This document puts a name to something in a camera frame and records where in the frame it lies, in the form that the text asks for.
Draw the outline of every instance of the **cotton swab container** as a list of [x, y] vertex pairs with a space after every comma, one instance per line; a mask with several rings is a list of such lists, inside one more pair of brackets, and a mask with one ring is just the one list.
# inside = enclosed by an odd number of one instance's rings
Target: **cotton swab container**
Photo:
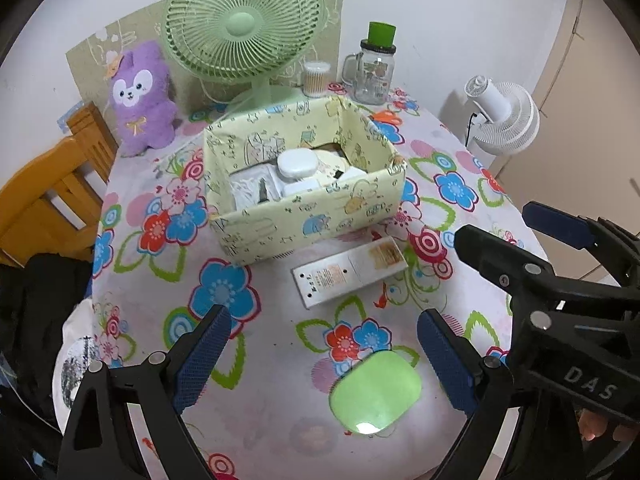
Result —
[[326, 91], [331, 64], [325, 61], [307, 61], [302, 91], [307, 97], [322, 97]]

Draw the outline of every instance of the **blue gripper pad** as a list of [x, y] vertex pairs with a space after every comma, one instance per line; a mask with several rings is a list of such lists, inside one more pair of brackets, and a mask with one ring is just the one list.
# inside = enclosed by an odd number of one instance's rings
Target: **blue gripper pad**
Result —
[[465, 412], [467, 418], [471, 417], [478, 405], [474, 395], [474, 379], [450, 345], [447, 336], [428, 312], [420, 314], [417, 332], [418, 341], [449, 397], [449, 402], [457, 410]]
[[527, 227], [574, 249], [586, 249], [595, 242], [587, 222], [539, 202], [525, 204], [522, 219]]
[[179, 415], [198, 400], [226, 345], [230, 332], [231, 316], [226, 308], [221, 308], [176, 375], [174, 409]]

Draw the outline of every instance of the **white power strip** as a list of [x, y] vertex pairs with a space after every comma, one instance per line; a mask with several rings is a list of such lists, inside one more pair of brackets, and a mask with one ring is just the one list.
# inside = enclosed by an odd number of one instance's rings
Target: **white power strip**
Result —
[[393, 276], [407, 263], [392, 237], [328, 256], [292, 270], [307, 308]]

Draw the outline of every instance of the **green fan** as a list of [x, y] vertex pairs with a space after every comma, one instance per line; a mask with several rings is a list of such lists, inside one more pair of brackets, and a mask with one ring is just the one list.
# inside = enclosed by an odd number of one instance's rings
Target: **green fan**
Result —
[[232, 102], [251, 109], [296, 100], [299, 90], [269, 78], [299, 59], [325, 23], [324, 0], [166, 0], [162, 38], [200, 79], [251, 82]]

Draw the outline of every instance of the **black jar lid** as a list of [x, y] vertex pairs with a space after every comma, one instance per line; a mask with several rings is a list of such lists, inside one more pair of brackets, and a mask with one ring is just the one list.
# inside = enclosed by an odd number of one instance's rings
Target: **black jar lid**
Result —
[[380, 54], [395, 54], [396, 53], [396, 46], [395, 45], [391, 45], [391, 46], [377, 46], [374, 45], [373, 43], [369, 43], [369, 41], [367, 40], [362, 40], [360, 42], [360, 48], [365, 48], [366, 50], [371, 50], [373, 52], [379, 52]]

